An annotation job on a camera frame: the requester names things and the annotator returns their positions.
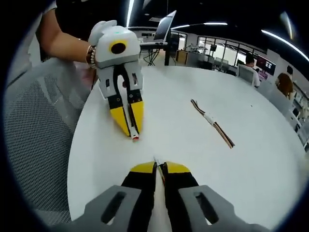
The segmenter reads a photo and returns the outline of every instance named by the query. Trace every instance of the man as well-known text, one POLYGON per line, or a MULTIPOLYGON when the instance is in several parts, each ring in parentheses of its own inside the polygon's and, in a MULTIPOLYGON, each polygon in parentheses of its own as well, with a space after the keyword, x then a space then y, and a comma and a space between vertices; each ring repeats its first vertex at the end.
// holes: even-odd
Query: man
POLYGON ((287 73, 279 74, 276 80, 276 86, 278 90, 280 90, 280 92, 284 94, 285 97, 291 100, 294 96, 292 82, 293 68, 291 66, 288 66, 286 72, 287 73))
POLYGON ((254 67, 254 58, 253 55, 251 53, 247 53, 246 56, 246 65, 247 67, 249 67, 250 69, 252 69, 253 71, 253 84, 256 88, 258 88, 261 84, 259 75, 257 74, 256 70, 253 69, 254 67))

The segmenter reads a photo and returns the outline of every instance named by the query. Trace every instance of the round table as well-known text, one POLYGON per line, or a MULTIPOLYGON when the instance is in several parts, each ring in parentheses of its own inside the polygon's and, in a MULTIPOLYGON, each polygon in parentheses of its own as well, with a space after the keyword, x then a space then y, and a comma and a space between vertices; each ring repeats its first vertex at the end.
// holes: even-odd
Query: round table
MULTIPOLYGON (((254 88, 225 73, 176 66, 143 67, 142 73, 144 120, 136 143, 111 118, 98 84, 88 97, 70 150, 72 220, 89 201, 121 185, 132 167, 156 157, 187 166, 200 185, 231 202, 246 222, 278 225, 299 198, 304 154, 283 115, 254 88), (215 118, 235 147, 228 147, 191 99, 215 118)), ((171 231, 160 181, 157 176, 149 231, 171 231)))

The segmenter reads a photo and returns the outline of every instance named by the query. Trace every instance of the person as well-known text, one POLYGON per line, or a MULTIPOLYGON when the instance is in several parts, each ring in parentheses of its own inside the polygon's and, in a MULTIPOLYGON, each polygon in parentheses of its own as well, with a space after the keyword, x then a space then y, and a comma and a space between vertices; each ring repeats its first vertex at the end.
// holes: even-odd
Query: person
POLYGON ((47 55, 91 64, 91 55, 95 52, 94 47, 86 41, 62 32, 56 19, 55 8, 56 2, 54 1, 45 12, 38 16, 24 37, 11 64, 7 87, 32 68, 28 51, 35 36, 47 55))
POLYGON ((292 99, 294 96, 294 88, 292 82, 293 68, 291 66, 287 67, 286 73, 280 73, 277 80, 276 86, 278 90, 284 94, 288 99, 292 99))
POLYGON ((253 84, 256 88, 258 88, 261 84, 259 75, 257 74, 256 70, 253 69, 254 67, 254 58, 253 55, 251 53, 247 53, 246 56, 246 65, 247 67, 249 67, 250 69, 252 69, 253 71, 253 84))

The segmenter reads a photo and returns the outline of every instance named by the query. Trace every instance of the woman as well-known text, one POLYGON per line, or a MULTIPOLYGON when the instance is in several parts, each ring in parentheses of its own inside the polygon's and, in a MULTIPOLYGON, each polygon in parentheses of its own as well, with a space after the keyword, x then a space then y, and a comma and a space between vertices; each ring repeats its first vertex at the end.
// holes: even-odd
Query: woman
POLYGON ((95 66, 94 60, 91 61, 91 55, 95 53, 94 47, 90 46, 86 41, 79 40, 62 32, 56 19, 55 8, 56 2, 53 2, 45 12, 39 15, 23 39, 10 68, 8 86, 31 69, 32 64, 28 50, 36 35, 40 47, 49 56, 70 61, 86 62, 93 67, 95 66))

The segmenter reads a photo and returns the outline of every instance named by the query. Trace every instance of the desk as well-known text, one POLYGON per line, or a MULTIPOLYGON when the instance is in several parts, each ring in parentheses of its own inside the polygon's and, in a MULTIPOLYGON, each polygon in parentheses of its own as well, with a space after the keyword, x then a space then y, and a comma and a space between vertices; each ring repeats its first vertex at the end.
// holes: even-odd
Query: desk
MULTIPOLYGON (((200 185, 230 201, 246 222, 274 228, 299 197, 298 170, 305 153, 283 115, 225 73, 176 66, 143 67, 142 73, 144 125, 136 143, 113 122, 97 84, 88 97, 68 165, 72 220, 83 214, 87 202, 120 185, 130 168, 155 156, 187 166, 200 185), (194 109, 191 98, 216 118, 235 143, 233 149, 194 109)), ((149 231, 170 231, 162 228, 169 226, 164 210, 157 183, 149 231)))

